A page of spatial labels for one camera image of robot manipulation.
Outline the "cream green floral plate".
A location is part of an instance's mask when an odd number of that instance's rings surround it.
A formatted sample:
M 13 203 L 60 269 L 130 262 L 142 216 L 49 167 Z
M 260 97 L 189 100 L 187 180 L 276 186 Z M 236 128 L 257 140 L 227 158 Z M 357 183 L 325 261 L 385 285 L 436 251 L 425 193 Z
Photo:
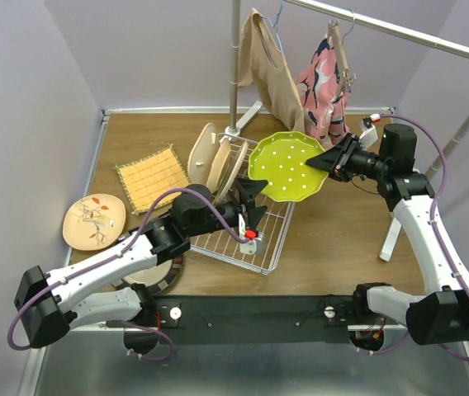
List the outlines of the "cream green floral plate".
M 239 174 L 239 170 L 244 163 L 244 159 L 245 159 L 246 153 L 248 152 L 248 148 L 249 148 L 248 142 L 244 141 L 240 145 L 233 159 L 231 160 L 231 163 L 227 169 L 225 177 L 222 180 L 219 190 L 216 193 L 216 197 L 214 199 L 215 204 L 221 203 L 225 200 L 227 193 L 230 191 L 230 188 L 232 187 L 235 181 L 235 178 Z

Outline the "green polka dot plate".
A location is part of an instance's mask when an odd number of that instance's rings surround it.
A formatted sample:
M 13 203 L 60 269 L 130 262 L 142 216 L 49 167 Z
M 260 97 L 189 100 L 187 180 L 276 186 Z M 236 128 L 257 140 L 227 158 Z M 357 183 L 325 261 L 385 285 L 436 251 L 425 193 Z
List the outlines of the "green polka dot plate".
M 307 160 L 323 149 L 320 142 L 298 131 L 277 132 L 258 142 L 248 160 L 248 178 L 265 180 L 262 193 L 276 202 L 301 202 L 317 193 L 329 174 Z

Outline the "bird pattern beige plate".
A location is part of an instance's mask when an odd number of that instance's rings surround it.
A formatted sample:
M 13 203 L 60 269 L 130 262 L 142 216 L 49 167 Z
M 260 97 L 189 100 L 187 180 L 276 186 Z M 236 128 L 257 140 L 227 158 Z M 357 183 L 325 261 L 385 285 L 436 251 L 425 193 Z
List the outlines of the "bird pattern beige plate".
M 230 156 L 230 152 L 230 141 L 228 138 L 224 138 L 211 163 L 211 170 L 206 180 L 206 187 L 211 193 L 215 193 L 218 190 L 220 179 Z

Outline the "yellow woven placemat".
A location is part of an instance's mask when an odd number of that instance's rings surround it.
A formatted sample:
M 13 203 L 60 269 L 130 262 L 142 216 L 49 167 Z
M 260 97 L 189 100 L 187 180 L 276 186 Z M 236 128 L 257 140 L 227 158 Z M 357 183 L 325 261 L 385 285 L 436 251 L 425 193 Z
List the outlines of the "yellow woven placemat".
M 115 165 L 132 213 L 145 213 L 162 193 L 191 184 L 173 146 L 131 163 Z

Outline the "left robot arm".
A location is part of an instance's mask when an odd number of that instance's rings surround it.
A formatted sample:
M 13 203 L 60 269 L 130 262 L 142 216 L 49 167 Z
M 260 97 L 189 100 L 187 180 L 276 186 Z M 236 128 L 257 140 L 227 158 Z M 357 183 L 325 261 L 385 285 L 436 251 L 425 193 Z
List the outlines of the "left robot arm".
M 71 329 L 97 322 L 119 321 L 135 327 L 153 316 L 153 301 L 144 285 L 102 293 L 100 289 L 137 271 L 154 268 L 189 250 L 191 238 L 225 229 L 243 252 L 254 254 L 260 243 L 258 223 L 266 206 L 256 205 L 267 181 L 238 177 L 228 202 L 211 203 L 209 190 L 200 184 L 175 188 L 171 208 L 157 218 L 146 214 L 131 235 L 87 260 L 52 271 L 40 266 L 21 276 L 14 297 L 17 314 L 7 330 L 7 343 L 15 351 L 47 347 Z M 28 343 L 19 345 L 14 330 L 23 326 Z

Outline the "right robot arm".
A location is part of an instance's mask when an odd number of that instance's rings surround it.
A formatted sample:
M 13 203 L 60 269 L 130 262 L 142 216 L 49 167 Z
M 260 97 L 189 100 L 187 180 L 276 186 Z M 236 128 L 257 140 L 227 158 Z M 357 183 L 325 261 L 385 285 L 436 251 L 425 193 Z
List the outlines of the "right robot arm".
M 410 295 L 385 283 L 358 285 L 352 317 L 369 323 L 378 314 L 405 326 L 419 345 L 469 341 L 469 271 L 450 242 L 438 211 L 438 193 L 414 169 L 417 136 L 405 124 L 385 125 L 378 153 L 347 134 L 329 151 L 306 161 L 338 182 L 363 176 L 405 231 L 421 271 L 425 294 Z

